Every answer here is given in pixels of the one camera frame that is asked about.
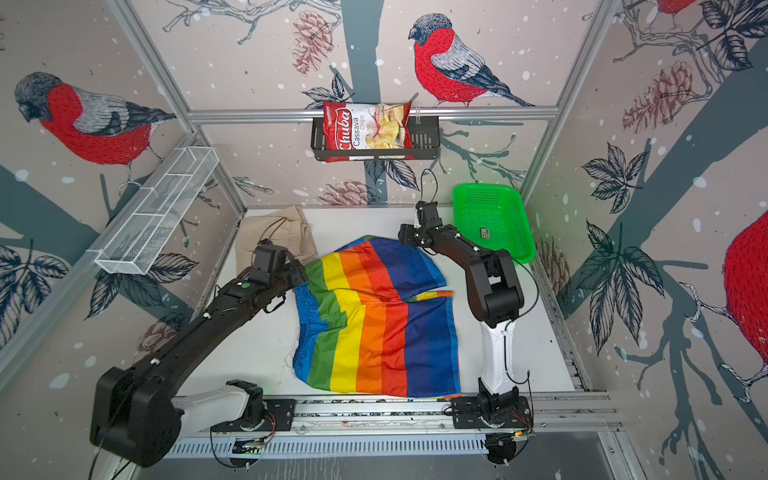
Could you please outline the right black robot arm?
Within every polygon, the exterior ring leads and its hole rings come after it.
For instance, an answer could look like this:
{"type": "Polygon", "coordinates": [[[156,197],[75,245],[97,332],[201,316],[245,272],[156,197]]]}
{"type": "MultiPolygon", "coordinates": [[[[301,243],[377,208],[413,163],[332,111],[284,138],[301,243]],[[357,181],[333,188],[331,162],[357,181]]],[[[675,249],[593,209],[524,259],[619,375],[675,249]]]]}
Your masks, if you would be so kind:
{"type": "Polygon", "coordinates": [[[400,227],[399,241],[443,255],[465,273],[469,310],[481,325],[480,418],[492,428],[529,429],[530,410],[507,367],[511,343],[507,335],[514,331],[525,303],[513,258],[505,250],[482,247],[445,224],[435,202],[420,201],[415,211],[415,222],[400,227]]]}

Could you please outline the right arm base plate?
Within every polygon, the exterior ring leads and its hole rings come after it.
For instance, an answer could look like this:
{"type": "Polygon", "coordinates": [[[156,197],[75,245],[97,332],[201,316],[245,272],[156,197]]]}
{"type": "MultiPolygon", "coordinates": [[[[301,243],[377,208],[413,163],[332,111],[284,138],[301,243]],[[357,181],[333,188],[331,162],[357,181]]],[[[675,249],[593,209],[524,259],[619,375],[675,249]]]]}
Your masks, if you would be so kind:
{"type": "Polygon", "coordinates": [[[455,429],[518,429],[533,427],[528,399],[520,395],[465,396],[450,400],[443,414],[452,419],[455,429]]]}

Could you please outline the green plastic basket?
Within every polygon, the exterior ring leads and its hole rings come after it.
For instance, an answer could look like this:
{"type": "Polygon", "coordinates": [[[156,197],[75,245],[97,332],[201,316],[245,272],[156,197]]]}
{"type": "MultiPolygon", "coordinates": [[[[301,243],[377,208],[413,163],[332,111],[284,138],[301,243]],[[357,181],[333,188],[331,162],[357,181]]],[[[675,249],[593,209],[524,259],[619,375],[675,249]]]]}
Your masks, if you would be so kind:
{"type": "Polygon", "coordinates": [[[522,197],[504,185],[460,184],[452,192],[454,225],[463,236],[491,250],[507,250],[521,264],[536,257],[522,197]]]}

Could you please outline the beige drawstring shorts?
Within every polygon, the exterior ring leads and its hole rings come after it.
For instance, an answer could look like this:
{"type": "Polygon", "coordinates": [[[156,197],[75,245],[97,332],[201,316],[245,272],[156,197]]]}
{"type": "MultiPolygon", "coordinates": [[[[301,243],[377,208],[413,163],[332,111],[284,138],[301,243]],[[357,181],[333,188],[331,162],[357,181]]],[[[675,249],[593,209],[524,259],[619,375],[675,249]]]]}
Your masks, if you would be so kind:
{"type": "Polygon", "coordinates": [[[252,254],[262,240],[287,248],[302,264],[319,258],[309,222],[298,206],[241,221],[234,245],[238,271],[252,264],[252,254]]]}

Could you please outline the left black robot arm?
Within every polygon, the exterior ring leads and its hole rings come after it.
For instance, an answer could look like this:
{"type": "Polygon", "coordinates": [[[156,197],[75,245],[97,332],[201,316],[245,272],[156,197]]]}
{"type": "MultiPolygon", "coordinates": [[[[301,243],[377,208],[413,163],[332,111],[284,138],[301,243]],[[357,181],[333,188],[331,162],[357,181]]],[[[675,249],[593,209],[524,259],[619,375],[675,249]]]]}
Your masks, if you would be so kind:
{"type": "Polygon", "coordinates": [[[259,409],[258,386],[230,381],[181,397],[179,389],[228,336],[274,299],[306,281],[297,260],[267,259],[227,283],[184,332],[127,369],[113,367],[95,387],[90,441],[138,466],[159,462],[181,439],[259,409]]]}

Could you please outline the rainbow coloured shorts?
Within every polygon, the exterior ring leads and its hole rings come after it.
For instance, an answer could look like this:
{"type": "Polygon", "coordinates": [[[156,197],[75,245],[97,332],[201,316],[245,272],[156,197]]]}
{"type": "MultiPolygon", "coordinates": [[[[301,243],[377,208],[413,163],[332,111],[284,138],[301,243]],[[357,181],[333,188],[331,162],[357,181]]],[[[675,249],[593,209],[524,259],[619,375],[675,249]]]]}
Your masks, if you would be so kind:
{"type": "Polygon", "coordinates": [[[425,253],[364,236],[305,273],[294,290],[299,380],[338,394],[460,395],[453,294],[425,253]]]}

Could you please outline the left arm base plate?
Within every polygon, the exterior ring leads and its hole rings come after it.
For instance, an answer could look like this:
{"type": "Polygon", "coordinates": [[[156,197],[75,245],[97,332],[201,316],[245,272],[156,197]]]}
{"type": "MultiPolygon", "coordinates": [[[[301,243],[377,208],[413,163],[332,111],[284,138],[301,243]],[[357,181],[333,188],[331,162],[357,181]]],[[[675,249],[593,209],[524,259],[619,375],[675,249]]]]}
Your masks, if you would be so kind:
{"type": "Polygon", "coordinates": [[[288,432],[292,429],[296,400],[290,398],[266,398],[259,421],[238,418],[211,427],[214,433],[288,432]]]}

